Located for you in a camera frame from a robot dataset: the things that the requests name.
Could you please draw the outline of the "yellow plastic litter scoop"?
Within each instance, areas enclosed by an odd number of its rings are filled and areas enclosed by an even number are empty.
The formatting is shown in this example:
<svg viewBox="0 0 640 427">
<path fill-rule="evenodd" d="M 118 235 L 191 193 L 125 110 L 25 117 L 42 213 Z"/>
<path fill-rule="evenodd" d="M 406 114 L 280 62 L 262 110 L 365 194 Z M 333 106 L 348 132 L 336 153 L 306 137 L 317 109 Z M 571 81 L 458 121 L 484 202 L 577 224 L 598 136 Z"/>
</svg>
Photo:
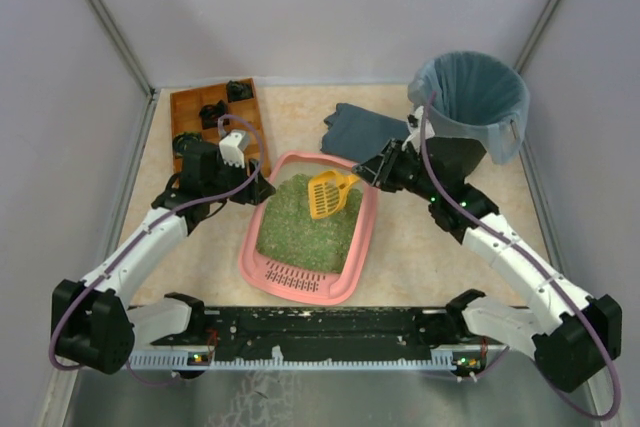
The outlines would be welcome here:
<svg viewBox="0 0 640 427">
<path fill-rule="evenodd" d="M 352 187 L 360 180 L 355 174 L 328 170 L 312 177 L 307 185 L 310 215 L 313 220 L 330 217 L 345 206 Z"/>
</svg>

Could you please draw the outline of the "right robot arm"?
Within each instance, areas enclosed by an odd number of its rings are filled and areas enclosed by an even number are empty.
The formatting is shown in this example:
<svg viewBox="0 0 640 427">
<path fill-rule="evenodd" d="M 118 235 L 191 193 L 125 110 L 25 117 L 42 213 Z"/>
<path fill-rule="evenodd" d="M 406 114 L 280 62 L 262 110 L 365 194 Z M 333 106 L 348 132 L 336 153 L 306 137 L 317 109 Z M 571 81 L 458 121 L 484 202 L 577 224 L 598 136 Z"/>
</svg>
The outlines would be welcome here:
<svg viewBox="0 0 640 427">
<path fill-rule="evenodd" d="M 567 393 L 619 357 L 620 305 L 609 295 L 593 297 L 557 272 L 459 170 L 424 160 L 413 147 L 392 140 L 352 171 L 381 191 L 406 190 L 427 201 L 436 225 L 525 301 L 524 308 L 513 308 L 478 290 L 460 294 L 446 309 L 462 335 L 488 337 L 526 355 L 553 387 Z"/>
</svg>

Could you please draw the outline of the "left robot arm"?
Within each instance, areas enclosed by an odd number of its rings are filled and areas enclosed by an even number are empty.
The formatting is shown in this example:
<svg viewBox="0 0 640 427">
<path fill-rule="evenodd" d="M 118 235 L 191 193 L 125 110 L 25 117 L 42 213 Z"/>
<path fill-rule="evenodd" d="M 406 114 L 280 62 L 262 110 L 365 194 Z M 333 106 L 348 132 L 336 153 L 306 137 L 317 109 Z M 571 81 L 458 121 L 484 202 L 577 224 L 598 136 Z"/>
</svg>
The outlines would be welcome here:
<svg viewBox="0 0 640 427">
<path fill-rule="evenodd" d="M 56 286 L 48 350 L 54 367 L 113 374 L 135 349 L 203 326 L 204 305 L 193 297 L 172 293 L 138 308 L 131 301 L 158 264 L 212 216 L 212 205 L 257 206 L 274 194 L 260 160 L 246 158 L 248 145 L 242 130 L 217 143 L 188 142 L 180 171 L 134 233 L 81 280 Z"/>
</svg>

